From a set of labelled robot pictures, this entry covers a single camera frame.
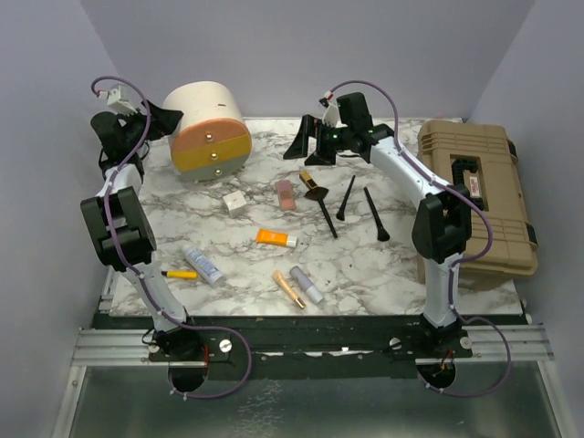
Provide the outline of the black gold lipstick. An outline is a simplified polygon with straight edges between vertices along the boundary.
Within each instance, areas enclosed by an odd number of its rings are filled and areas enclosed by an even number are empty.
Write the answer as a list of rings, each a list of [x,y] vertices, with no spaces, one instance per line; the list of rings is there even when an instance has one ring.
[[[302,171],[299,173],[299,179],[308,188],[309,191],[314,191],[319,188],[318,184],[314,181],[313,177],[307,171]]]

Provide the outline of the peach top drawer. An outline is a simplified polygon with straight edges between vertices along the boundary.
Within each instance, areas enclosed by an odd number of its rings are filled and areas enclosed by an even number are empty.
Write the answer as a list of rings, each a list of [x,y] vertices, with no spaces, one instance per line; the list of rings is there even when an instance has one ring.
[[[246,139],[250,142],[250,133],[242,121],[231,118],[204,120],[181,129],[172,138],[171,151],[188,151],[207,144],[235,139]]]

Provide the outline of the black fan brush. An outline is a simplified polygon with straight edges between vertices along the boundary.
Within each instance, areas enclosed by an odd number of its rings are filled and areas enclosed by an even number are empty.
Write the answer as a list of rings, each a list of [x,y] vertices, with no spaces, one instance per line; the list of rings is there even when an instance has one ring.
[[[310,201],[315,201],[318,203],[318,206],[319,206],[321,212],[323,213],[323,216],[325,218],[325,221],[328,225],[330,232],[332,233],[332,236],[334,238],[337,238],[338,237],[337,231],[334,227],[334,224],[332,223],[331,217],[329,215],[329,211],[324,203],[324,200],[325,200],[328,193],[329,193],[329,190],[327,188],[317,186],[317,187],[309,189],[306,192],[305,197],[307,199],[309,199]]]

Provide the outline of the cream round drawer organizer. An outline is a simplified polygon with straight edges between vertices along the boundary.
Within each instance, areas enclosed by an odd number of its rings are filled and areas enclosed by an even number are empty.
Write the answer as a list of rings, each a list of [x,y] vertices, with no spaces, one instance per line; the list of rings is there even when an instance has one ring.
[[[231,91],[198,81],[172,91],[162,107],[182,119],[169,136],[172,163],[185,181],[211,181],[242,168],[252,151],[249,129]]]

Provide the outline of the yellow drawer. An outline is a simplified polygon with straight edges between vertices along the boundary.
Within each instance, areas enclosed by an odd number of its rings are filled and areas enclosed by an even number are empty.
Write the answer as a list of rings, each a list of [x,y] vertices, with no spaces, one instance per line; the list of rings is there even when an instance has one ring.
[[[183,149],[176,146],[171,149],[171,157],[176,169],[186,173],[209,166],[241,167],[247,161],[251,150],[251,137],[246,134]]]

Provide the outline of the white small box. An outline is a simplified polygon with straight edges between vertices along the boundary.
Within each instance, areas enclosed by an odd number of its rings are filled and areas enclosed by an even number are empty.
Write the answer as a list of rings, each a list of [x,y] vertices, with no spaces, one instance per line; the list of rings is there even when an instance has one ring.
[[[232,218],[237,217],[247,207],[247,201],[241,191],[235,191],[225,195],[223,201],[229,216]]]

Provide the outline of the black angled makeup brush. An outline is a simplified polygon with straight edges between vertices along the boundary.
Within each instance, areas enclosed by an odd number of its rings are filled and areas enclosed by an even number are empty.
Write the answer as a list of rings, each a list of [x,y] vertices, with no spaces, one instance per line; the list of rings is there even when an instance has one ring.
[[[370,195],[370,191],[368,187],[364,188],[364,193],[367,199],[367,202],[369,204],[370,210],[371,210],[371,214],[373,216],[374,222],[376,224],[376,228],[377,228],[377,240],[380,242],[388,242],[391,239],[390,234],[387,232],[387,230],[384,228],[381,218],[379,216],[378,210],[376,208],[376,205]]]

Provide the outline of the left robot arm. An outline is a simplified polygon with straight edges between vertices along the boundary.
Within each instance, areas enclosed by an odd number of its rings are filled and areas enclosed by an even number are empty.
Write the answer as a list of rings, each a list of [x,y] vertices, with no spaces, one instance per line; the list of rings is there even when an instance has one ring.
[[[155,260],[156,239],[139,200],[144,177],[141,146],[172,134],[183,113],[146,99],[141,105],[145,112],[131,107],[102,111],[91,119],[101,143],[104,184],[80,203],[80,209],[99,261],[124,276],[145,303],[153,323],[148,344],[172,360],[195,360],[208,348],[201,335],[187,327],[188,312]]]

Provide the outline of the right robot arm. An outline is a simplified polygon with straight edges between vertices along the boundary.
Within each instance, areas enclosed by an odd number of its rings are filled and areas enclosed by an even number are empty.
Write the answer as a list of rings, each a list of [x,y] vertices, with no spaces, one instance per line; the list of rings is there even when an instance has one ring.
[[[377,124],[364,95],[353,92],[321,100],[322,117],[305,114],[283,157],[307,166],[333,165],[351,151],[389,176],[416,208],[412,243],[424,260],[426,299],[419,335],[421,350],[439,357],[451,348],[461,327],[455,314],[458,261],[471,237],[471,203],[462,185],[451,185],[411,154],[397,131]]]

